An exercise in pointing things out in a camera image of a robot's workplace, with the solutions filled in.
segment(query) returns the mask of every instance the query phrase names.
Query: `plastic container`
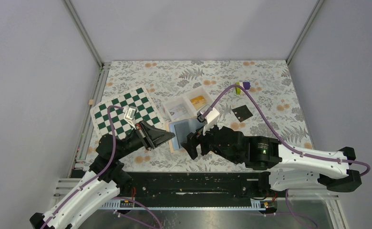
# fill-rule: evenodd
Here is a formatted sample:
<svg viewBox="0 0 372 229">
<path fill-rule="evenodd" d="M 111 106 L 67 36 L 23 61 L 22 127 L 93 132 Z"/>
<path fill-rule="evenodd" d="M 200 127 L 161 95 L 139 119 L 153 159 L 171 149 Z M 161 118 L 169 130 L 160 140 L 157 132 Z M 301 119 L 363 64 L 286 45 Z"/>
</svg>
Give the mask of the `plastic container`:
<svg viewBox="0 0 372 229">
<path fill-rule="evenodd" d="M 198 107 L 198 109 L 196 109 L 190 100 L 199 96 L 204 97 L 206 102 L 204 104 L 196 104 Z M 204 89 L 203 86 L 200 86 L 163 103 L 162 106 L 164 107 L 166 115 L 173 122 L 195 117 L 197 112 L 203 108 L 205 104 L 212 104 L 213 102 L 214 100 L 211 98 L 210 94 Z"/>
</svg>

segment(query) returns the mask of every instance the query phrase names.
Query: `floral pattern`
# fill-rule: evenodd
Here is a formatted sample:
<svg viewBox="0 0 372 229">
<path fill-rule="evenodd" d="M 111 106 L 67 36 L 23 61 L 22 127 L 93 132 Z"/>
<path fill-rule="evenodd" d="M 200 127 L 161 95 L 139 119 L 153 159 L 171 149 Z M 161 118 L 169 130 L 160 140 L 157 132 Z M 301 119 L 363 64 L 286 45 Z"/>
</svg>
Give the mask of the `floral pattern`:
<svg viewBox="0 0 372 229">
<path fill-rule="evenodd" d="M 235 82 L 250 82 L 249 93 L 276 131 L 290 144 L 312 147 L 304 115 L 285 61 L 116 61 L 112 62 L 103 98 L 120 94 L 143 84 L 165 122 L 170 122 L 162 103 L 203 85 L 215 99 Z M 253 116 L 240 123 L 231 109 L 247 105 Z M 245 135 L 273 137 L 254 105 L 245 94 L 234 90 L 218 103 L 218 126 L 228 126 Z M 93 133 L 86 167 L 96 158 L 97 135 Z M 125 171 L 156 172 L 250 172 L 209 153 L 192 160 L 185 150 L 174 153 L 164 144 L 152 151 L 141 148 L 121 159 Z"/>
</svg>

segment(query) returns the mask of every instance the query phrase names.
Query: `white wall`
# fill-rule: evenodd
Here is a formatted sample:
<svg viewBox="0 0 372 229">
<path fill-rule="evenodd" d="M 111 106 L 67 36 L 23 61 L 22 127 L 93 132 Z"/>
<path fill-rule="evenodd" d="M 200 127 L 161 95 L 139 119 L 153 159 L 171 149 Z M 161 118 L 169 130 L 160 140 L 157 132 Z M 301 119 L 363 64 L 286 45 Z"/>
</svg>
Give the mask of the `white wall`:
<svg viewBox="0 0 372 229">
<path fill-rule="evenodd" d="M 72 0 L 104 61 L 286 59 L 316 0 Z"/>
<path fill-rule="evenodd" d="M 0 229 L 49 207 L 96 75 L 61 1 L 0 1 Z"/>
<path fill-rule="evenodd" d="M 315 146 L 372 166 L 372 0 L 327 0 L 290 70 Z M 362 182 L 341 195 L 351 229 L 372 228 L 372 169 Z"/>
</svg>

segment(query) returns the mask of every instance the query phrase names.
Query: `divided white bin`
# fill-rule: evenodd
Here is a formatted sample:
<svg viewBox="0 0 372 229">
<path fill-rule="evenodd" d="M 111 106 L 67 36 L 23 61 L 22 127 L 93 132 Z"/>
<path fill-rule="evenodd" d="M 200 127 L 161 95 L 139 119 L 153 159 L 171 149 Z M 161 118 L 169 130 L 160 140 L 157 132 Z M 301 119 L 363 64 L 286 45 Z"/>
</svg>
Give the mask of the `divided white bin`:
<svg viewBox="0 0 372 229">
<path fill-rule="evenodd" d="M 174 99 L 171 99 L 163 103 L 162 106 L 164 107 L 166 115 L 171 119 L 172 122 L 192 118 L 197 115 L 198 110 L 195 109 L 195 107 L 190 102 L 190 100 L 198 96 L 203 96 L 204 99 L 206 100 L 206 104 L 208 105 L 211 105 L 214 102 L 214 100 L 211 98 L 210 94 L 204 89 L 204 87 L 200 86 L 183 95 L 177 96 Z M 170 111 L 179 105 L 183 106 L 187 112 L 182 115 L 178 115 L 178 114 L 172 115 Z"/>
</svg>

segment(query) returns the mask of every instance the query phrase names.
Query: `green and white checkerboard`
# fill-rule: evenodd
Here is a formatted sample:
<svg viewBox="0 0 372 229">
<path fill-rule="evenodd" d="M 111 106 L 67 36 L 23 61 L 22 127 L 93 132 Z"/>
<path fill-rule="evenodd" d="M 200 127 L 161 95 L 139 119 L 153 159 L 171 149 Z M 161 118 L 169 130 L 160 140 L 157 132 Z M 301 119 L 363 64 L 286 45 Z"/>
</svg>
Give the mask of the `green and white checkerboard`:
<svg viewBox="0 0 372 229">
<path fill-rule="evenodd" d="M 107 107 L 111 105 L 121 107 L 134 106 L 137 108 L 137 113 L 135 113 L 136 123 L 145 120 L 155 128 L 164 128 L 163 118 L 149 97 L 148 92 L 144 86 L 139 86 L 120 95 L 110 97 L 91 109 L 93 126 L 99 138 L 107 133 L 112 134 L 107 117 Z M 119 139 L 125 138 L 131 132 L 132 127 L 124 120 L 123 111 L 119 109 L 111 110 L 110 114 L 116 129 L 116 136 Z"/>
</svg>

